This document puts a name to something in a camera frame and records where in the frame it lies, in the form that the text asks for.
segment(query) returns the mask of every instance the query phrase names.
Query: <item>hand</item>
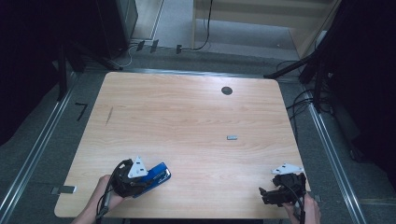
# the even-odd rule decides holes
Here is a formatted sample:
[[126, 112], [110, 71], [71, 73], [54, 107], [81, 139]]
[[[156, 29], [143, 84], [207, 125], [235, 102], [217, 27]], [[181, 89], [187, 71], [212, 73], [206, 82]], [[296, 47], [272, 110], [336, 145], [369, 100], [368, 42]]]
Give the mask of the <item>hand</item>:
[[[294, 216], [294, 204], [282, 203], [288, 213], [290, 222], [292, 224], [299, 224], [300, 221]], [[320, 223], [320, 210], [318, 203], [309, 196], [308, 193], [304, 196], [304, 211], [305, 211], [305, 224], [319, 224]]]
[[[72, 224], [91, 224], [95, 221], [96, 206], [102, 195], [105, 193], [105, 189], [109, 180], [110, 175], [104, 175], [99, 178], [98, 184], [96, 185], [90, 200], [88, 201], [84, 210], [82, 210], [82, 212], [73, 220]], [[112, 191], [108, 211], [111, 211], [111, 209], [122, 203], [123, 200], [124, 198]]]

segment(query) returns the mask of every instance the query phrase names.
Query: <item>metal frame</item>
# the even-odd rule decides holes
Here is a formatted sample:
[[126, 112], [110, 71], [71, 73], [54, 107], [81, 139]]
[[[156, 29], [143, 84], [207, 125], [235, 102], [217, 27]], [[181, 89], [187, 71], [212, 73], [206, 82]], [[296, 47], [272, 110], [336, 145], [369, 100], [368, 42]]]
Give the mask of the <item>metal frame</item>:
[[72, 85], [70, 89], [67, 91], [64, 98], [56, 103], [43, 130], [35, 141], [35, 144], [33, 145], [25, 163], [15, 177], [14, 182], [9, 187], [6, 197], [0, 206], [0, 214], [2, 214], [2, 216], [0, 217], [0, 224], [8, 223], [8, 220], [11, 217], [12, 212], [14, 211], [14, 208], [18, 203], [18, 200], [23, 194], [23, 191], [26, 188], [30, 177], [32, 176], [35, 167], [37, 166], [54, 129], [58, 124], [58, 121], [62, 116], [64, 109], [66, 108], [66, 105], [70, 99], [71, 92], [77, 80], [77, 74], [72, 73]]
[[[306, 98], [310, 97], [312, 97], [312, 95], [310, 93], [307, 93]], [[349, 211], [353, 223], [366, 224], [367, 221], [361, 210], [361, 205], [359, 204], [355, 191], [347, 178], [344, 167], [339, 160], [337, 151], [332, 144], [332, 139], [327, 132], [326, 125], [322, 116], [317, 112], [313, 104], [309, 105], [309, 112], [311, 113], [312, 119], [315, 123], [315, 126], [317, 127], [320, 140], [322, 141], [330, 165], [332, 166], [332, 171], [334, 172], [335, 179], [337, 180], [338, 187], [340, 188], [341, 193], [344, 197], [346, 207]]]

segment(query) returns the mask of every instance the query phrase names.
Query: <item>metal bracket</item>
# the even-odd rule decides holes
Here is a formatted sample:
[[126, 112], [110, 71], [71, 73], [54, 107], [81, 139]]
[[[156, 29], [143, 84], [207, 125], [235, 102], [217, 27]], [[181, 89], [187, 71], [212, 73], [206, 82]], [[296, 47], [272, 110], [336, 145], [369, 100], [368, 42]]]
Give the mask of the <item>metal bracket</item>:
[[59, 188], [52, 188], [50, 194], [60, 195], [61, 193], [75, 193], [77, 190], [76, 186], [60, 186]]
[[140, 177], [140, 176], [145, 176], [149, 172], [145, 167], [145, 164], [143, 161], [140, 159], [139, 156], [136, 157], [134, 160], [134, 164], [132, 165], [131, 170], [128, 173], [129, 178], [135, 178], [135, 177]]
[[292, 174], [296, 172], [303, 172], [304, 168], [301, 168], [296, 165], [292, 165], [289, 163], [283, 163], [283, 165], [277, 167], [274, 170], [271, 170], [271, 173], [273, 175], [287, 175], [287, 174]]

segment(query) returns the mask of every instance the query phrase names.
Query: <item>black cable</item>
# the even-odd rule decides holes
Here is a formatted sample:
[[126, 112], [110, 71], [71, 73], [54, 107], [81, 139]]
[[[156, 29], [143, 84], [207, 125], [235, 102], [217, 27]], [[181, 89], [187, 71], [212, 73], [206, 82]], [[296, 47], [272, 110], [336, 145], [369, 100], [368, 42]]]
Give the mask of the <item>black cable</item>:
[[303, 65], [306, 65], [308, 62], [310, 62], [314, 58], [313, 53], [306, 56], [305, 58], [302, 58], [300, 61], [297, 61], [295, 63], [292, 63], [291, 65], [288, 65], [287, 67], [281, 69], [280, 71], [276, 71], [273, 74], [270, 75], [264, 75], [262, 76], [263, 78], [271, 78], [271, 79], [277, 79], [291, 71], [293, 71], [296, 68], [299, 68]]
[[325, 112], [325, 113], [328, 113], [328, 114], [330, 114], [330, 115], [333, 115], [333, 111], [332, 111], [332, 106], [331, 106], [331, 105], [330, 105], [329, 110], [323, 109], [323, 107], [322, 107], [321, 105], [319, 105], [319, 109], [320, 109], [320, 111], [323, 111], [323, 112]]
[[131, 48], [136, 47], [137, 45], [138, 45], [138, 44], [136, 44], [136, 43], [130, 43], [130, 45], [128, 46], [128, 48], [118, 50], [119, 53], [118, 53], [116, 56], [114, 56], [114, 58], [112, 58], [112, 59], [110, 59], [110, 60], [107, 60], [107, 61], [108, 61], [108, 62], [111, 62], [111, 61], [117, 60], [124, 52], [126, 52], [127, 50], [130, 50]]
[[298, 62], [298, 61], [283, 61], [283, 62], [281, 62], [281, 63], [278, 63], [278, 64], [276, 65], [276, 71], [279, 71], [279, 66], [280, 66], [282, 63], [297, 63], [297, 62]]
[[289, 117], [289, 120], [292, 120], [298, 115], [302, 114], [308, 108], [308, 104], [310, 103], [312, 103], [312, 101], [307, 100], [306, 102], [304, 102], [304, 104], [300, 106], [297, 110], [295, 110], [294, 114]]
[[291, 193], [294, 195], [294, 197], [297, 199], [297, 203], [300, 205], [300, 224], [305, 224], [305, 211], [304, 211], [304, 196], [306, 192], [303, 192], [303, 201], [301, 202], [300, 198], [297, 196], [296, 192], [294, 192], [293, 189], [291, 189], [289, 186], [284, 185], [280, 183], [283, 187], [287, 188], [288, 190], [291, 191]]
[[205, 24], [205, 18], [202, 20], [202, 24], [204, 25], [204, 27], [205, 27], [205, 31], [206, 31], [206, 33], [208, 33], [209, 31], [208, 31], [208, 29], [207, 29], [207, 26], [206, 26], [206, 24]]
[[[309, 91], [312, 91], [312, 90], [303, 91], [303, 92], [301, 92], [300, 94], [298, 94], [297, 97], [294, 99], [293, 104], [292, 104], [292, 106], [291, 106], [291, 108], [292, 108], [292, 115], [295, 114], [295, 106], [296, 106], [296, 103], [297, 103], [298, 98], [300, 98], [300, 96], [302, 96], [304, 93], [309, 92]], [[297, 130], [297, 121], [296, 121], [295, 118], [294, 118], [294, 120], [293, 120], [293, 123], [294, 123], [294, 137], [295, 137], [295, 140], [296, 140], [296, 144], [297, 144], [297, 146], [298, 146], [298, 130]]]
[[213, 6], [213, 0], [210, 0], [210, 8], [209, 8], [209, 16], [207, 18], [207, 30], [206, 30], [206, 41], [205, 41], [205, 43], [201, 47], [199, 47], [197, 49], [183, 49], [183, 50], [200, 50], [206, 45], [207, 40], [209, 39], [209, 36], [210, 36], [209, 30], [210, 30], [210, 17], [212, 15], [212, 6]]
[[128, 52], [128, 56], [129, 56], [129, 62], [128, 62], [127, 64], [119, 64], [119, 63], [116, 63], [116, 62], [113, 61], [114, 59], [113, 59], [113, 60], [109, 60], [109, 61], [112, 62], [112, 63], [114, 63], [116, 66], [121, 67], [121, 68], [124, 68], [124, 67], [129, 66], [129, 65], [132, 63], [131, 49], [134, 48], [134, 47], [136, 47], [136, 46], [137, 46], [137, 45], [132, 45], [130, 48], [128, 48], [127, 52]]
[[100, 214], [100, 211], [105, 207], [107, 194], [111, 191], [109, 189], [110, 189], [111, 182], [113, 180], [113, 176], [116, 173], [117, 169], [119, 169], [125, 162], [126, 161], [122, 161], [116, 166], [116, 168], [114, 169], [114, 171], [111, 174], [110, 178], [108, 179], [107, 186], [106, 186], [106, 189], [105, 189], [105, 193], [102, 195], [102, 197], [100, 197], [100, 199], [98, 201], [98, 204], [96, 205], [96, 223], [97, 224], [100, 224], [102, 222], [102, 217], [99, 217], [99, 214]]
[[293, 105], [289, 105], [288, 107], [286, 107], [286, 109], [287, 109], [287, 110], [290, 110], [290, 109], [292, 109], [295, 105], [305, 104], [305, 103], [307, 103], [307, 101], [312, 100], [312, 99], [313, 99], [313, 98], [303, 99], [303, 100], [301, 100], [301, 101], [299, 101], [299, 102], [296, 102], [296, 103], [293, 104]]

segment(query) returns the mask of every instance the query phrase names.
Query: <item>scratch mark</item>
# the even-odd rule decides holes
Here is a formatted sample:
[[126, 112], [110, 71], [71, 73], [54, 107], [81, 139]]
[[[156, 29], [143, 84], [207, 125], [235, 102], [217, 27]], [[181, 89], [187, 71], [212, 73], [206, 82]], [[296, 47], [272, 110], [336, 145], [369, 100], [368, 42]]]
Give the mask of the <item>scratch mark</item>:
[[106, 121], [106, 126], [107, 126], [107, 124], [108, 124], [108, 121], [110, 120], [110, 118], [111, 118], [111, 114], [113, 113], [113, 106], [111, 106], [111, 109], [110, 109], [110, 113], [108, 113], [108, 117], [107, 117], [107, 121]]

